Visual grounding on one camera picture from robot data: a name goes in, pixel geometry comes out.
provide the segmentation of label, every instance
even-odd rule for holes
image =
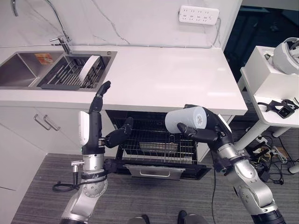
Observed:
[[[53,64],[54,62],[49,53],[36,53],[35,56],[40,64]]]

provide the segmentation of shoe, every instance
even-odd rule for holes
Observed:
[[[146,224],[150,224],[150,219],[147,215],[142,215],[141,217],[143,218]]]
[[[184,218],[187,216],[187,212],[185,210],[181,210],[178,213],[178,224],[184,224]]]

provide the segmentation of stainless steel sink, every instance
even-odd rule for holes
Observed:
[[[36,53],[17,52],[0,66],[0,89],[97,91],[116,56],[113,51],[49,52],[52,62],[41,64]],[[100,56],[81,82],[80,71],[90,56]]]
[[[41,64],[35,53],[19,52],[12,55],[0,66],[0,86],[31,87],[45,74],[63,52],[51,52],[53,62]]]

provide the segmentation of electrical outlet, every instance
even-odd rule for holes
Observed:
[[[219,9],[197,6],[181,6],[178,20],[180,22],[215,25],[219,16]]]

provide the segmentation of wall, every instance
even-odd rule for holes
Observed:
[[[241,0],[51,0],[73,44],[159,46],[210,46],[216,25],[180,23],[181,5],[220,10],[221,27],[216,47],[225,47]],[[48,45],[61,34],[49,5],[42,0],[16,0],[14,17],[10,0],[0,1],[0,47]]]
[[[299,10],[298,0],[243,0],[243,6]]]

